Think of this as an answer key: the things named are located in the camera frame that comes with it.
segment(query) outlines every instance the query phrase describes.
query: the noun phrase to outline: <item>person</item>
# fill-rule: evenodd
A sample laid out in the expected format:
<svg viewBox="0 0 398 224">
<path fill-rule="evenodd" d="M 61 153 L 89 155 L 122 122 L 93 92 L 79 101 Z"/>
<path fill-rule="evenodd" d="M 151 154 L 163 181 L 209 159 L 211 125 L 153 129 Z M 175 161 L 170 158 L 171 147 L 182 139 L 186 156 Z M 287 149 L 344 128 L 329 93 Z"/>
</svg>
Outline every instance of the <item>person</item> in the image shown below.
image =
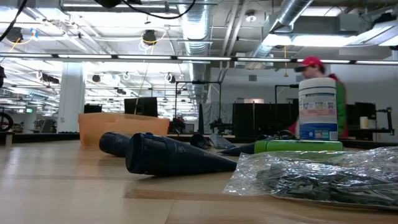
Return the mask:
<svg viewBox="0 0 398 224">
<path fill-rule="evenodd" d="M 315 57 L 309 56 L 305 58 L 301 66 L 294 69 L 295 72 L 301 72 L 305 79 L 309 78 L 321 78 L 328 77 L 336 81 L 336 104 L 337 104 L 337 128 L 339 139 L 345 139 L 348 137 L 348 127 L 347 127 L 347 109 L 346 109 L 346 90 L 344 84 L 337 78 L 335 74 L 325 75 L 325 66 L 322 61 Z M 295 133 L 298 123 L 295 122 L 289 128 L 289 131 Z"/>
</svg>

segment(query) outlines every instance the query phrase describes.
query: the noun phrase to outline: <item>ductwork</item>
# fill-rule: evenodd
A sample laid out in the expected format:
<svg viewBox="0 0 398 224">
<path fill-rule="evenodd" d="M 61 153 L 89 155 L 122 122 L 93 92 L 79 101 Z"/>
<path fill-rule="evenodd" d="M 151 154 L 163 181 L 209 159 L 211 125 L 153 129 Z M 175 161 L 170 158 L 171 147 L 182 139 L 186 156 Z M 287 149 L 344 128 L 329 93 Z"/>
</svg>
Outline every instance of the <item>ductwork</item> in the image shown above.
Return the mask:
<svg viewBox="0 0 398 224">
<path fill-rule="evenodd" d="M 186 5 L 179 5 L 180 12 L 187 10 Z M 187 40 L 206 40 L 209 33 L 211 6 L 196 4 L 192 9 L 182 17 L 182 32 L 184 39 Z M 208 55 L 209 45 L 204 42 L 186 42 L 185 49 L 187 55 Z M 210 79 L 210 67 L 205 63 L 191 63 L 190 79 L 191 81 L 208 81 Z M 207 94 L 203 89 L 208 90 L 208 85 L 193 85 L 193 95 L 197 101 L 206 101 Z"/>
<path fill-rule="evenodd" d="M 281 27 L 287 27 L 286 32 L 293 30 L 294 22 L 300 17 L 304 10 L 311 5 L 313 0 L 285 0 L 283 1 L 280 10 L 273 15 L 267 16 L 264 23 L 262 33 L 264 40 L 257 47 L 257 49 L 251 54 L 251 57 L 264 58 L 268 56 L 269 52 L 274 47 L 267 43 L 267 35 L 274 29 L 280 29 Z M 252 70 L 255 68 L 264 68 L 265 65 L 257 62 L 248 62 L 245 64 L 245 68 Z"/>
</svg>

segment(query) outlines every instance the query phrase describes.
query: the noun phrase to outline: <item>wooden table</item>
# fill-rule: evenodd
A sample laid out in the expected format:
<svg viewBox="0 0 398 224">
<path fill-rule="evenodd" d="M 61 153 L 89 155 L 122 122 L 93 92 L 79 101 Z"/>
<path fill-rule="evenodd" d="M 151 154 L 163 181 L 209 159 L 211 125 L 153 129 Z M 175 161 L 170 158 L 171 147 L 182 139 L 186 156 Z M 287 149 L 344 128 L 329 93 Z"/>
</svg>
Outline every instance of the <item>wooden table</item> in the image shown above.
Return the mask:
<svg viewBox="0 0 398 224">
<path fill-rule="evenodd" d="M 152 177 L 79 141 L 0 148 L 0 218 L 9 223 L 397 223 L 394 213 L 222 194 L 232 172 Z"/>
</svg>

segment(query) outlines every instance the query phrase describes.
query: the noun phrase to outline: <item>orange bin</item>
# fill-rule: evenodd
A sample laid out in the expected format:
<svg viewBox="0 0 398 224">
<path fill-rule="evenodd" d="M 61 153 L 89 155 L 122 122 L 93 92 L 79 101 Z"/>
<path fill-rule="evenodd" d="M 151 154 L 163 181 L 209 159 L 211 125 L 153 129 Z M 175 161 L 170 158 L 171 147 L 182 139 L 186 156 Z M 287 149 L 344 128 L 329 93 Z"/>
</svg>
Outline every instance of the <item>orange bin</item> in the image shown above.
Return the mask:
<svg viewBox="0 0 398 224">
<path fill-rule="evenodd" d="M 80 142 L 83 146 L 98 146 L 107 131 L 132 136 L 138 132 L 167 135 L 169 119 L 122 113 L 79 114 Z"/>
</svg>

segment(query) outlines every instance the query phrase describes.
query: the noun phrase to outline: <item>green container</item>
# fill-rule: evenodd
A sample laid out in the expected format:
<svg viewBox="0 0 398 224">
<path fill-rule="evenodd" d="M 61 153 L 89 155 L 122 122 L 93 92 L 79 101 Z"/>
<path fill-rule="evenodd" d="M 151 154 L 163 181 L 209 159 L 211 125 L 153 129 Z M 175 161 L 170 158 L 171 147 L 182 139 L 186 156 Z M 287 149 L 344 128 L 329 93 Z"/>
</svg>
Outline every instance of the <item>green container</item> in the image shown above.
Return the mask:
<svg viewBox="0 0 398 224">
<path fill-rule="evenodd" d="M 339 141 L 311 141 L 311 140 L 271 140 L 257 141 L 254 153 L 271 151 L 342 151 L 343 143 Z"/>
</svg>

